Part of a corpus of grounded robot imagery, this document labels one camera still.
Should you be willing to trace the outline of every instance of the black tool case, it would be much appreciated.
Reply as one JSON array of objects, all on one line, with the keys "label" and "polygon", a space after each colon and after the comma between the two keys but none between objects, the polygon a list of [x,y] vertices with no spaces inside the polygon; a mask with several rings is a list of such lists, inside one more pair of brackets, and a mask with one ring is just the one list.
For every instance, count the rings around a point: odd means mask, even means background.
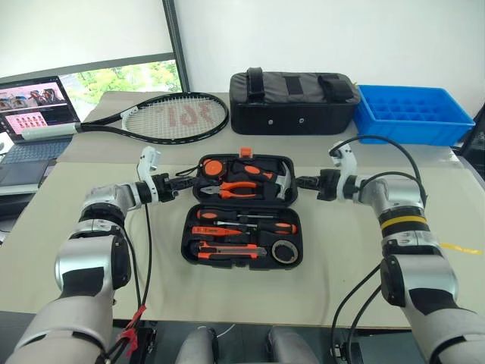
[{"label": "black tool case", "polygon": [[[203,169],[199,169],[197,177],[202,182],[194,187],[193,193],[200,203],[193,206],[186,217],[184,232],[182,237],[181,252],[183,257],[192,264],[210,265],[218,268],[232,268],[233,266],[248,266],[250,269],[291,269],[296,267],[303,259],[303,240],[302,226],[299,216],[288,206],[291,205],[298,196],[296,178],[291,159],[278,155],[237,155],[220,154],[205,155],[199,161],[199,166],[203,166],[205,161],[217,160],[225,165],[225,173],[222,177],[210,177],[204,174]],[[265,173],[282,175],[284,173],[283,163],[289,169],[289,187],[285,194],[285,199],[277,199],[280,188],[275,183],[254,180],[254,176],[244,172],[246,166],[255,166]],[[247,195],[255,193],[257,196],[251,198],[228,198],[222,199],[218,194],[207,194],[201,192],[204,187],[216,187],[222,182],[236,183],[242,181],[256,182],[258,186],[238,187],[232,190],[233,193]],[[200,219],[200,211],[207,209],[217,209],[218,211],[236,213],[237,215],[266,215],[274,218],[248,218],[236,217],[234,219],[218,219],[215,221],[236,222],[240,224],[266,224],[273,228],[275,223],[284,222],[294,225],[290,228],[290,234],[278,234],[266,230],[265,227],[246,227],[216,225],[214,221]],[[199,228],[226,228],[242,231],[242,234],[228,237],[213,237],[211,235],[197,234],[193,232],[194,227]],[[237,254],[217,254],[202,256],[203,252],[216,251],[214,245],[222,246],[224,249],[239,249],[245,252],[246,244],[256,245],[257,254],[251,256],[238,256]]]},{"label": "black tool case", "polygon": [[263,72],[249,68],[230,79],[231,126],[240,134],[342,133],[360,101],[344,74]]}]

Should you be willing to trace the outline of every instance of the window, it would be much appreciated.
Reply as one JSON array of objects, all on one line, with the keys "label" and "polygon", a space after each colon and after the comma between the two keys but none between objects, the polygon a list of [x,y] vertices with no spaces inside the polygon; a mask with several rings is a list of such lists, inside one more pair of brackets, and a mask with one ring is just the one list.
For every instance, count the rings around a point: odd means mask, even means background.
[{"label": "window", "polygon": [[106,91],[181,91],[175,60],[102,68],[60,78],[81,121]]}]

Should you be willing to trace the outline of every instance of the racket strings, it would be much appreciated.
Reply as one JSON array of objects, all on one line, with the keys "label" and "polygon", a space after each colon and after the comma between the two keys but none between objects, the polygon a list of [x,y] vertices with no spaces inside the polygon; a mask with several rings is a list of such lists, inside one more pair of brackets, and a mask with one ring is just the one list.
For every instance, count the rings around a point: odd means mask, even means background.
[{"label": "racket strings", "polygon": [[226,110],[209,98],[184,96],[159,100],[128,116],[125,128],[159,139],[191,137],[213,130],[223,122]]}]

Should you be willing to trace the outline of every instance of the yellow ring band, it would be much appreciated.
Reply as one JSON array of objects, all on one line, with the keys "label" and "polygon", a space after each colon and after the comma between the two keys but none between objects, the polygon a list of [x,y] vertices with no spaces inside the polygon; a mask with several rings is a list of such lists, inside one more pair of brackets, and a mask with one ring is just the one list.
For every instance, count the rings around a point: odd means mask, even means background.
[{"label": "yellow ring band", "polygon": [[423,224],[427,223],[426,219],[422,218],[421,216],[400,216],[398,218],[391,218],[390,220],[383,222],[382,225],[380,226],[380,229],[383,230],[390,225],[398,224],[399,222],[409,222],[409,221],[422,222]]}]

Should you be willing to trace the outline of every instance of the tool bag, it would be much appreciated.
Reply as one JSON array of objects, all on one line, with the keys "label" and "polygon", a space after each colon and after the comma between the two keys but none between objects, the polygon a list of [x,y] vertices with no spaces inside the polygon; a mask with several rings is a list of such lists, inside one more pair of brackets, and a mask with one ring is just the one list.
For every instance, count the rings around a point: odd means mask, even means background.
[{"label": "tool bag", "polygon": [[263,72],[249,68],[230,79],[231,126],[240,134],[342,133],[360,101],[343,74]]},{"label": "tool bag", "polygon": [[[282,192],[283,181],[274,178],[283,175],[288,180]],[[185,260],[250,269],[291,269],[302,261],[302,226],[288,208],[298,196],[291,159],[241,148],[238,155],[203,156],[197,177],[193,194],[200,203],[189,210],[183,228]]]}]

